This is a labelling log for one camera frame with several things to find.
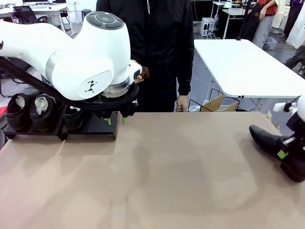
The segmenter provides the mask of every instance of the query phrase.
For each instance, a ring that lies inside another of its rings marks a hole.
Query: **brown table surface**
[[[305,188],[260,154],[261,113],[136,114],[103,136],[16,137],[1,229],[304,229]]]

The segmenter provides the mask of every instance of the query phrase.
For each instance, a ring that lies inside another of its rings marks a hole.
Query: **wooden brush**
[[[149,78],[149,70],[147,67],[142,66],[142,73],[140,74],[142,79],[147,79]]]

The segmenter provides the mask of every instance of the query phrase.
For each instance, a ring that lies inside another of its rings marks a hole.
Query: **zipper pull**
[[[151,14],[151,7],[149,5],[149,1],[147,0],[147,9],[148,9],[148,14],[150,15]]]

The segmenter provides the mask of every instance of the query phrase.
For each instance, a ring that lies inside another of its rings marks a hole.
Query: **red shirt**
[[[271,2],[271,0],[258,0],[258,4],[260,5],[267,5],[269,2]],[[277,4],[274,4],[273,6],[270,6],[267,9],[266,15],[275,15],[277,11]]]

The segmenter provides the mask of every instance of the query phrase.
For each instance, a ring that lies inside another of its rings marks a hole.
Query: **black leather shoe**
[[[287,139],[278,135],[272,135],[267,131],[251,125],[249,127],[251,136],[255,143],[268,155],[274,156],[281,162],[281,169],[294,182],[305,180],[305,151],[291,152],[287,157],[281,159],[277,154],[281,151],[280,142]]]
[[[30,129],[32,125],[29,113],[31,103],[39,94],[37,89],[28,87],[11,98],[6,118],[15,131],[27,132]]]
[[[71,107],[68,106],[64,115],[67,130],[70,132],[81,131],[87,121],[88,113],[88,111],[71,109]]]
[[[35,129],[42,133],[52,132],[57,126],[61,107],[62,103],[53,97],[45,94],[37,96],[30,107],[30,118]]]

